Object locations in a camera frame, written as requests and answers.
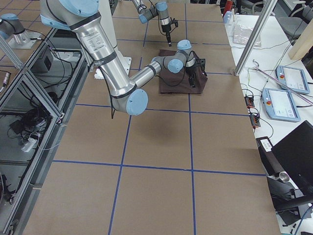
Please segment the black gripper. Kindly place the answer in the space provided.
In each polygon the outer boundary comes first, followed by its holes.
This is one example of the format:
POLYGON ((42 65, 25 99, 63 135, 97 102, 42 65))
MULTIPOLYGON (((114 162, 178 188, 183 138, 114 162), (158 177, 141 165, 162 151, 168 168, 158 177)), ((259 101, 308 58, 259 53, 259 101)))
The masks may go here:
POLYGON ((178 27, 179 25, 178 20, 172 19, 171 17, 167 17, 166 19, 161 19, 160 23, 161 23, 162 32, 164 32, 166 35, 167 43, 171 47, 172 46, 171 35, 170 35, 172 31, 171 25, 174 25, 175 28, 178 27))
POLYGON ((194 64, 192 66, 186 67, 186 73, 189 75, 189 84, 190 86, 195 85, 195 78, 194 74, 196 73, 197 69, 200 69, 203 75, 206 75, 205 72, 205 59, 201 59, 198 56, 194 56, 193 58, 194 64))

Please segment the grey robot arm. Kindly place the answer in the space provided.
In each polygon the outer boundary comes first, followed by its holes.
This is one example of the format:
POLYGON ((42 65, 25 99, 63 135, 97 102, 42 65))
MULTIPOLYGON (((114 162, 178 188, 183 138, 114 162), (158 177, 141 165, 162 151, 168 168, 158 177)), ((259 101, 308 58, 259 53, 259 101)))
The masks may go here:
POLYGON ((184 71, 191 86, 195 85, 201 59, 192 50, 189 40, 178 42, 174 55, 157 56, 132 77, 124 69, 121 59, 101 25, 101 13, 97 0, 42 0, 41 20, 44 25, 69 30, 76 34, 82 49, 92 63, 100 69, 109 91, 112 111, 131 116, 143 113, 148 95, 142 89, 162 70, 177 74, 184 71))
POLYGON ((168 5, 165 1, 159 1, 157 3, 150 2, 148 8, 142 0, 132 0, 137 12, 138 18, 142 24, 147 23, 149 20, 157 17, 158 28, 160 33, 166 37, 168 46, 172 46, 171 33, 178 28, 178 20, 169 16, 168 5))

